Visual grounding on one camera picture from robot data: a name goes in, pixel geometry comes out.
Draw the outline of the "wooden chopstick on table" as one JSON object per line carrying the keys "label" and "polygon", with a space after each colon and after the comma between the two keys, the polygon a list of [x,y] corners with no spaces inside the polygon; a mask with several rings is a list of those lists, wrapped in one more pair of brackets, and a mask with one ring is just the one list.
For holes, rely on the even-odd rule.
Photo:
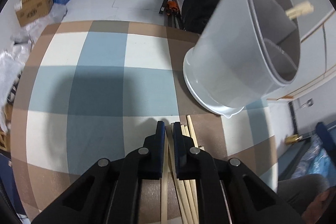
{"label": "wooden chopstick on table", "polygon": [[199,223],[197,190],[195,180],[182,179],[187,164],[187,146],[185,138],[190,138],[186,126],[179,122],[173,124],[173,147],[175,160],[175,181],[182,223]]}
{"label": "wooden chopstick on table", "polygon": [[195,130],[194,130],[193,122],[191,120],[191,116],[187,115],[186,118],[187,118],[187,124],[188,124],[187,127],[189,129],[190,137],[193,139],[195,147],[199,148],[198,141],[197,141],[197,136],[195,134]]}

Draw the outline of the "checkered tablecloth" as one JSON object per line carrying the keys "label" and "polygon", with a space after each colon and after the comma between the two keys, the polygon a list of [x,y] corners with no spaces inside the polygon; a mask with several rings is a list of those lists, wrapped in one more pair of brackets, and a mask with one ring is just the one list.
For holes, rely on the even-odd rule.
{"label": "checkered tablecloth", "polygon": [[112,20],[47,26],[19,80],[11,116],[15,183],[29,220],[96,161],[118,160],[166,124],[190,119],[198,144],[237,157],[272,189],[278,166],[264,101],[231,118],[202,108],[182,65],[197,34]]}

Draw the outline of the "white plastic bag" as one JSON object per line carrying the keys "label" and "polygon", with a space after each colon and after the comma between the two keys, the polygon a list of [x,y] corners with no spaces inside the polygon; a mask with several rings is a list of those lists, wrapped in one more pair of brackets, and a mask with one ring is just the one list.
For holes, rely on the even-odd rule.
{"label": "white plastic bag", "polygon": [[15,80],[22,73],[35,43],[46,26],[60,23],[66,13],[66,5],[54,4],[48,15],[22,27],[11,37],[11,46],[1,51],[1,130],[4,132],[7,132],[4,108]]}

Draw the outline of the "wooden chopstick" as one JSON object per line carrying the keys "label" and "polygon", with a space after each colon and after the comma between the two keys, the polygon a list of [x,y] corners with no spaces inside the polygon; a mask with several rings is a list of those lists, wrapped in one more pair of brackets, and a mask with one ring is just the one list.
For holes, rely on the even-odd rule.
{"label": "wooden chopstick", "polygon": [[186,118],[187,118],[187,124],[188,124],[187,127],[189,129],[190,137],[193,139],[195,147],[199,148],[198,141],[197,141],[197,136],[195,134],[195,130],[194,130],[193,122],[191,120],[191,116],[187,115]]}
{"label": "wooden chopstick", "polygon": [[199,223],[197,190],[195,180],[182,179],[187,164],[187,146],[185,138],[190,138],[186,126],[179,122],[173,124],[173,147],[175,160],[175,181],[182,223]]}
{"label": "wooden chopstick", "polygon": [[164,139],[164,154],[163,154],[163,173],[161,178],[161,223],[168,223],[168,184],[170,176],[170,152],[167,129],[165,128]]}

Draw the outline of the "grey utensil holder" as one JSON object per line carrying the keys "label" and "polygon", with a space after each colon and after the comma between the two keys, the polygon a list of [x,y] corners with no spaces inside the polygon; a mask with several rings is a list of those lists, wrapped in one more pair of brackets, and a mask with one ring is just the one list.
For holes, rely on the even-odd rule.
{"label": "grey utensil holder", "polygon": [[290,85],[298,72],[297,20],[291,0],[220,0],[185,55],[186,85],[208,111],[227,118]]}

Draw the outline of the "chopsticks in holder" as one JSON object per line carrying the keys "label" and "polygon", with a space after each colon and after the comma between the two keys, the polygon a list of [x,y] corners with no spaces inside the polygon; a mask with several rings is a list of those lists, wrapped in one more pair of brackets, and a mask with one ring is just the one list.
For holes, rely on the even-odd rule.
{"label": "chopsticks in holder", "polygon": [[301,2],[291,9],[286,10],[286,16],[290,20],[297,19],[300,16],[311,14],[314,11],[314,6],[309,1]]}

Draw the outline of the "brown cardboard box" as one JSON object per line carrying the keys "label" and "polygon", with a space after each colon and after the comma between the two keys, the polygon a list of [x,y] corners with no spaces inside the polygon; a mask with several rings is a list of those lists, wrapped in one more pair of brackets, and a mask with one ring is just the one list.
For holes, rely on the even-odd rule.
{"label": "brown cardboard box", "polygon": [[14,10],[21,27],[49,14],[53,0],[19,0]]}

